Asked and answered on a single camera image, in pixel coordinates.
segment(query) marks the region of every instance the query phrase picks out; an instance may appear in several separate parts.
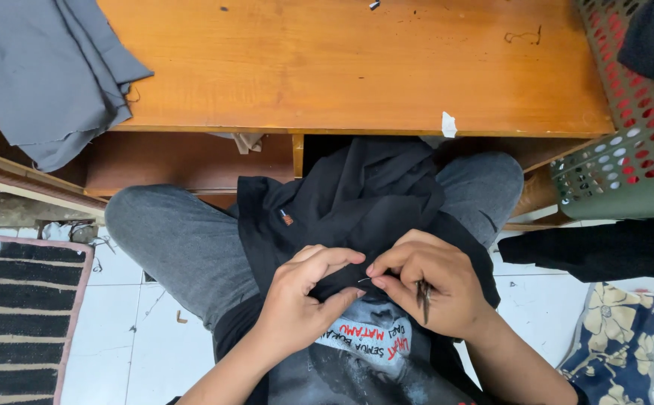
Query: fingernail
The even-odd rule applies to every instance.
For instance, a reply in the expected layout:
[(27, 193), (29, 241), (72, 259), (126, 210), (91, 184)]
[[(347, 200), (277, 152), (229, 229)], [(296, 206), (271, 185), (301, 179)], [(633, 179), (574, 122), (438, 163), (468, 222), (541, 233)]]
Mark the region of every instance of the fingernail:
[(378, 279), (378, 278), (373, 278), (372, 279), (372, 284), (376, 285), (376, 287), (379, 287), (379, 288), (385, 288), (386, 287), (385, 282)]

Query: perforated basket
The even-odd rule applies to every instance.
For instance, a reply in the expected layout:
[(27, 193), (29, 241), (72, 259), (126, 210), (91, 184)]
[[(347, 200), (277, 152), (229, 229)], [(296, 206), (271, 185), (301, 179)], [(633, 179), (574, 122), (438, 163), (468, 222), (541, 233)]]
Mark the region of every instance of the perforated basket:
[(654, 218), (654, 81), (617, 61), (646, 0), (577, 0), (616, 135), (551, 164), (562, 211), (575, 219)]

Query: hand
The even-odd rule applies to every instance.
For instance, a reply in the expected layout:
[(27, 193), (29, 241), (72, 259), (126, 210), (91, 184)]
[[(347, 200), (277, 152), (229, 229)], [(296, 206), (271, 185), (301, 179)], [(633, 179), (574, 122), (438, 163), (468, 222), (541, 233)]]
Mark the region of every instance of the hand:
[(264, 307), (252, 332), (270, 342), (281, 361), (312, 345), (364, 291), (349, 287), (324, 303), (307, 296), (318, 281), (365, 256), (352, 249), (306, 246), (274, 273)]
[[(398, 275), (383, 275), (387, 269)], [(425, 232), (407, 232), (394, 246), (376, 258), (367, 268), (376, 287), (424, 327), (440, 335), (470, 342), (478, 338), (490, 321), (498, 318), (482, 294), (469, 257), (461, 250)], [(429, 323), (424, 324), (422, 309), (417, 305), (416, 281), (432, 286)]]

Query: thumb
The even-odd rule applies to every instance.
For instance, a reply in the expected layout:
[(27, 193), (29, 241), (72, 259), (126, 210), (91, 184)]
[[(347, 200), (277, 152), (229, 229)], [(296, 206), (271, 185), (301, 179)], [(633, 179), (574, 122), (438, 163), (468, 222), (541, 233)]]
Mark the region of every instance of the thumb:
[(322, 304), (322, 316), (325, 317), (326, 321), (329, 321), (332, 324), (334, 321), (339, 318), (344, 311), (349, 308), (354, 300), (365, 294), (364, 291), (356, 287), (347, 287), (337, 292), (335, 295), (332, 295), (330, 298), (327, 298), (325, 303)]
[(401, 306), (402, 309), (409, 312), (413, 317), (419, 314), (415, 293), (401, 281), (390, 275), (381, 275), (373, 278), (372, 284), (384, 290), (398, 306)]

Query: doormat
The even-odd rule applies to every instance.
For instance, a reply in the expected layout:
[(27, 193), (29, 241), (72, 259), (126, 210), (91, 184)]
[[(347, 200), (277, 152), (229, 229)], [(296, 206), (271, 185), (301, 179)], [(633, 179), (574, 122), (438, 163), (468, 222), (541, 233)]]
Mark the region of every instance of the doormat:
[(0, 405), (59, 405), (94, 251), (0, 236)]

